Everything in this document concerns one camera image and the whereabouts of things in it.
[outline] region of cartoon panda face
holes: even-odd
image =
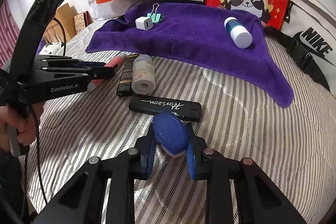
[[[257,17],[261,17],[266,10],[266,0],[228,0],[231,1],[231,10],[245,10]]]

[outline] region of black strap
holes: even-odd
[[[275,37],[280,45],[285,47],[289,56],[292,57],[292,59],[302,72],[308,74],[314,82],[321,84],[328,91],[330,91],[329,84],[323,72],[315,63],[310,52],[307,51],[306,45],[304,45],[301,41],[298,41],[295,38],[289,37],[288,35],[280,32],[274,27],[266,27],[264,29],[264,32],[267,35]]]
[[[286,11],[285,11],[285,16],[283,17],[284,22],[289,23],[291,21],[291,10],[293,7],[294,3],[293,2],[288,2]]]

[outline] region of screw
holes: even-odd
[[[130,148],[128,151],[127,151],[130,155],[135,155],[138,150],[136,148]]]
[[[99,161],[98,157],[91,157],[89,158],[89,163],[90,164],[96,164]]]
[[[206,148],[203,152],[207,155],[212,155],[214,153],[214,150],[212,148]]]
[[[245,165],[252,165],[253,160],[250,159],[250,158],[243,158],[243,163],[244,163]]]

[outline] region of phone charger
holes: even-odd
[[[136,28],[148,31],[153,28],[153,21],[150,17],[139,17],[135,20]]]

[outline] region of white bottle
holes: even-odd
[[[147,54],[138,56],[133,62],[132,90],[139,94],[152,93],[155,89],[155,69]]]
[[[247,48],[252,43],[252,35],[235,17],[228,17],[224,26],[238,48]]]

